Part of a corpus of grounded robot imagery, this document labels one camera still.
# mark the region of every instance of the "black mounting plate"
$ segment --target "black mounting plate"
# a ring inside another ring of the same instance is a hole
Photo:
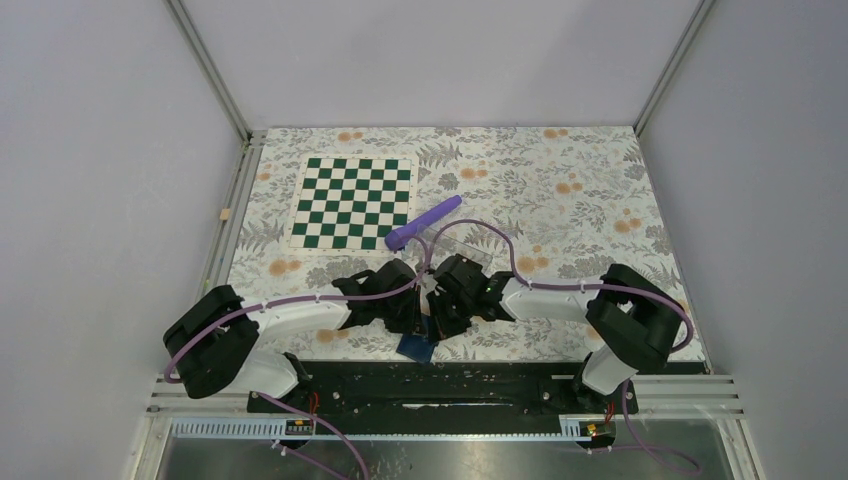
[[[552,378],[575,375],[578,362],[301,363],[311,381],[299,384],[282,401],[308,410],[308,396],[315,392],[320,404],[316,413],[352,435],[557,434],[560,414],[604,413],[577,402],[570,378]],[[701,362],[680,362],[669,364],[663,373],[704,372]],[[631,413],[639,410],[634,393],[627,405]],[[620,402],[621,392],[609,399]],[[252,396],[247,411],[285,413]],[[329,432],[319,427],[318,433]]]

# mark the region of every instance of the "white wall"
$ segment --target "white wall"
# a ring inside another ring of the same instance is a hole
[[[697,0],[186,0],[248,124],[633,124]]]
[[[848,4],[718,2],[643,138],[769,479],[848,478]]]
[[[162,2],[0,6],[0,478],[118,477],[237,151]]]

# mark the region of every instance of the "floral tablecloth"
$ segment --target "floral tablecloth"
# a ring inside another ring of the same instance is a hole
[[[513,238],[518,268],[527,277],[588,277],[625,263],[688,308],[630,127],[269,130],[230,269],[229,283],[240,294],[312,292],[384,263],[281,253],[300,162],[335,154],[417,157],[417,213],[462,195],[462,206],[443,222],[476,218],[497,225]],[[494,234],[460,225],[449,235],[491,253],[487,273],[509,269],[507,250]],[[399,339],[377,321],[301,333],[262,348],[302,359],[403,360],[395,353]],[[477,320],[464,335],[441,342],[433,361],[582,361],[597,345],[597,334],[585,324]],[[703,360],[699,335],[672,359]]]

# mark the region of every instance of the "white square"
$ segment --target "white square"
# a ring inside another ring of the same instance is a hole
[[[289,239],[290,247],[302,247],[303,243],[306,241],[305,235],[292,235]]]

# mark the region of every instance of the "purple marker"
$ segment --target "purple marker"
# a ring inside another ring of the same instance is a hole
[[[438,222],[442,219],[442,217],[450,213],[451,210],[458,207],[460,203],[462,203],[462,197],[454,195],[453,197],[424,212],[415,220],[392,230],[388,235],[386,235],[386,246],[393,252],[400,250],[406,246],[407,242],[409,242],[409,238],[404,240],[401,240],[401,238],[407,235],[415,235],[421,231],[422,228],[429,227],[430,225]]]

